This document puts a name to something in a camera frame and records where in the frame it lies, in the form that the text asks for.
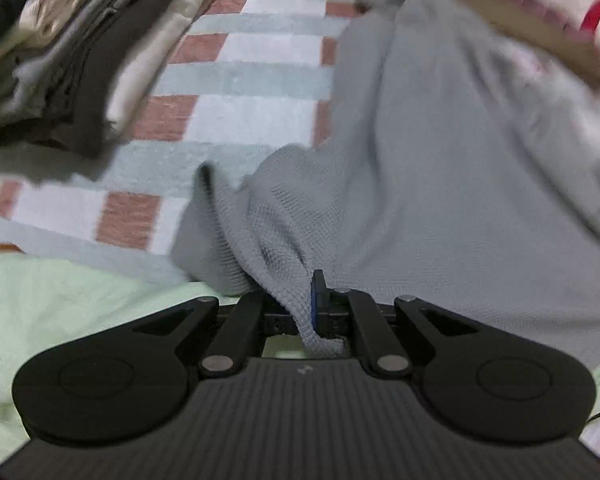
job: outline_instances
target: light green fabric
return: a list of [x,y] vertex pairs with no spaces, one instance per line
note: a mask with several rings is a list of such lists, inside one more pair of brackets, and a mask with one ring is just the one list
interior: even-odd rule
[[28,439],[11,400],[11,381],[24,362],[52,346],[198,296],[236,301],[203,283],[166,288],[64,260],[0,254],[0,462]]

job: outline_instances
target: white garment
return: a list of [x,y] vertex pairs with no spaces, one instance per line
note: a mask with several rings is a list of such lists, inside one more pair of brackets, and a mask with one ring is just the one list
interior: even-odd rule
[[18,21],[0,40],[0,60],[16,47],[43,48],[85,0],[27,0]]
[[165,58],[195,19],[205,0],[174,0],[151,31],[136,44],[111,88],[106,118],[122,134],[135,117]]

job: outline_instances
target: metal screw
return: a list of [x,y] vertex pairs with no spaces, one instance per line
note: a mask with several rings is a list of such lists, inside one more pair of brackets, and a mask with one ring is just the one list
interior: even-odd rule
[[409,361],[401,355],[387,354],[378,359],[378,366],[385,372],[402,372],[409,367]]
[[202,367],[209,372],[225,372],[234,366],[234,360],[227,355],[209,355],[202,359]]

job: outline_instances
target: gray fabric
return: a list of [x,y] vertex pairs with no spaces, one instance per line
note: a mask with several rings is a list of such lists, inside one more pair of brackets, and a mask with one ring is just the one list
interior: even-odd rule
[[278,150],[238,190],[200,167],[174,262],[224,294],[259,284],[319,356],[344,349],[312,329],[314,269],[597,365],[600,239],[584,219],[600,190],[571,125],[516,86],[500,39],[458,1],[361,1],[338,47],[333,135]]
[[[50,86],[57,84],[61,78],[65,82],[79,80],[79,65],[72,71],[70,63],[75,49],[130,1],[89,0],[43,55],[16,65],[11,75],[1,79],[0,126],[41,117]],[[6,91],[7,88],[14,88],[13,92]]]

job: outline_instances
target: striped fabric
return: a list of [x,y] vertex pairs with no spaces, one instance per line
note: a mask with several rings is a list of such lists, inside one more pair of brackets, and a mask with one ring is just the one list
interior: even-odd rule
[[329,135],[336,38],[352,3],[216,0],[110,160],[0,152],[0,240],[149,282],[185,279],[167,254],[194,170],[212,160],[238,184],[278,147]]

